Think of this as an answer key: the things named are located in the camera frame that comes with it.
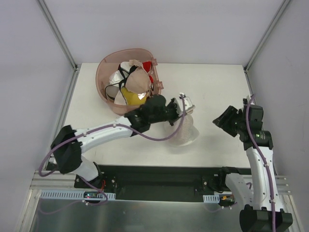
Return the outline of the white mesh laundry bag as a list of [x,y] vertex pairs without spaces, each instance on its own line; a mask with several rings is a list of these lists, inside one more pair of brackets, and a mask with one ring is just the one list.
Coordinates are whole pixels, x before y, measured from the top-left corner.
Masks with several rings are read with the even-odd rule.
[[[168,122],[164,123],[164,130],[166,136],[171,135],[176,131],[181,119],[177,120],[173,126]],[[183,124],[178,132],[168,140],[172,146],[186,146],[193,143],[199,136],[199,131],[194,126],[194,119],[191,114],[187,114],[184,118]]]

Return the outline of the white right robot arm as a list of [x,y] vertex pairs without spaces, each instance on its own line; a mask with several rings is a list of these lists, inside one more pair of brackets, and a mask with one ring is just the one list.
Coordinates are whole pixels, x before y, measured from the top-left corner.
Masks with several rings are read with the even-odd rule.
[[232,137],[239,136],[249,160],[253,189],[250,190],[241,174],[226,171],[217,178],[221,190],[230,190],[243,209],[239,223],[243,232],[284,232],[293,223],[281,203],[273,168],[273,141],[263,130],[264,110],[257,105],[242,109],[229,106],[213,124]]

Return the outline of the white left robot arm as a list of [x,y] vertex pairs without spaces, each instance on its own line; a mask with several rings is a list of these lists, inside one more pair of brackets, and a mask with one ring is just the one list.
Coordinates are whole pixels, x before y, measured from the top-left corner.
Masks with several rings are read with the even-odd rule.
[[51,145],[51,153],[56,160],[56,168],[61,174],[73,173],[91,188],[103,187],[103,174],[95,162],[91,162],[82,154],[104,143],[140,135],[157,142],[172,138],[175,133],[165,138],[153,138],[144,134],[150,126],[159,122],[173,125],[179,121],[182,125],[186,115],[185,94],[166,103],[162,95],[149,97],[145,104],[125,113],[115,121],[101,126],[74,130],[72,126],[64,126]]

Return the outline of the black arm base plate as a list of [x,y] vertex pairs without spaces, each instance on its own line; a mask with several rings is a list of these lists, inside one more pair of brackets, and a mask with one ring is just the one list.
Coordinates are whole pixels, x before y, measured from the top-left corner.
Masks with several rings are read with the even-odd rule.
[[203,202],[203,197],[228,192],[227,174],[250,175],[237,167],[152,167],[99,165],[104,191],[117,200]]

